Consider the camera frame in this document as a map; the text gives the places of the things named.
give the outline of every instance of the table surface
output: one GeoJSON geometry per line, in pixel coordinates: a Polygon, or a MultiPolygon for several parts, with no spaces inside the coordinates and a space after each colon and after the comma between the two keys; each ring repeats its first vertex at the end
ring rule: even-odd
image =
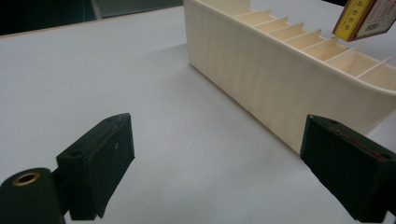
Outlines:
{"type": "MultiPolygon", "coordinates": [[[[252,6],[326,37],[342,11],[318,0],[252,6]]],[[[0,38],[0,179],[54,170],[96,123],[129,112],[136,159],[93,223],[356,223],[297,154],[189,64],[183,13],[0,38]]],[[[381,60],[396,55],[395,36],[352,45],[381,60]]],[[[395,127],[393,114],[369,137],[395,149],[395,127]]]]}

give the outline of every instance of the screw hole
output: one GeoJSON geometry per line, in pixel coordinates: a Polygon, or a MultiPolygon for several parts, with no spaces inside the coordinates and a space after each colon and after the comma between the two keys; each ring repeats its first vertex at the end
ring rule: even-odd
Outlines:
{"type": "Polygon", "coordinates": [[[39,177],[40,173],[27,173],[20,175],[12,182],[12,184],[17,187],[25,186],[35,182],[39,177]]]}

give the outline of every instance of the cardboard box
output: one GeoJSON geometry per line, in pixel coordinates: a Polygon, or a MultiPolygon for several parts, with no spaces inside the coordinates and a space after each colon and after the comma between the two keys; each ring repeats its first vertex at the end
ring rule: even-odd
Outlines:
{"type": "Polygon", "coordinates": [[[396,0],[348,0],[332,31],[346,41],[386,33],[396,20],[396,0]]]}

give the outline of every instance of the slot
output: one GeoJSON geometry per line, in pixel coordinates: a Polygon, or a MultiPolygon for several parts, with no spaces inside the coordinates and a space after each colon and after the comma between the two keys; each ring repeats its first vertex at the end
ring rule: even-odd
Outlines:
{"type": "Polygon", "coordinates": [[[396,68],[386,64],[388,60],[361,74],[359,79],[383,89],[396,91],[396,68]]]}
{"type": "Polygon", "coordinates": [[[235,18],[246,25],[257,25],[274,19],[270,9],[243,14],[235,18]]]}
{"type": "Polygon", "coordinates": [[[287,40],[286,43],[297,49],[304,49],[325,40],[325,38],[320,36],[320,33],[321,30],[316,30],[303,35],[298,35],[287,40]]]}
{"type": "Polygon", "coordinates": [[[328,64],[354,77],[357,77],[377,63],[377,60],[370,58],[355,49],[348,50],[346,53],[333,57],[328,61],[328,64]]]}
{"type": "Polygon", "coordinates": [[[275,19],[275,20],[260,24],[260,25],[256,26],[256,28],[262,32],[271,33],[277,29],[287,27],[287,26],[289,26],[288,17],[282,17],[279,19],[275,19]]]}
{"type": "Polygon", "coordinates": [[[303,22],[299,22],[297,24],[293,24],[293,25],[288,26],[286,28],[273,31],[269,35],[271,35],[271,36],[273,36],[273,37],[275,37],[275,38],[277,38],[279,40],[286,40],[286,39],[290,39],[292,37],[295,37],[297,35],[305,34],[306,31],[303,29],[303,27],[304,27],[304,23],[303,22]]]}
{"type": "Polygon", "coordinates": [[[348,49],[345,46],[337,44],[337,42],[338,38],[324,40],[303,49],[303,52],[319,60],[326,61],[348,49]]]}

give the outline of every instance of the black plastic part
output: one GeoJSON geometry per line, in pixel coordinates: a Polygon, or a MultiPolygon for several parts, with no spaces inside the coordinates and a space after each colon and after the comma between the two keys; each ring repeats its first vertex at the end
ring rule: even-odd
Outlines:
{"type": "Polygon", "coordinates": [[[347,0],[323,0],[323,1],[333,3],[341,7],[344,7],[347,4],[347,0]]]}
{"type": "Polygon", "coordinates": [[[394,204],[396,155],[335,120],[308,115],[301,159],[360,222],[382,222],[394,204]]]}
{"type": "Polygon", "coordinates": [[[131,117],[104,119],[57,157],[57,176],[69,183],[74,220],[103,217],[108,201],[134,159],[131,117]]]}
{"type": "Polygon", "coordinates": [[[35,168],[15,174],[0,192],[1,224],[64,224],[50,170],[35,168]]]}
{"type": "Polygon", "coordinates": [[[64,224],[102,217],[134,159],[131,116],[102,120],[58,157],[58,169],[20,172],[0,188],[0,224],[64,224]]]}

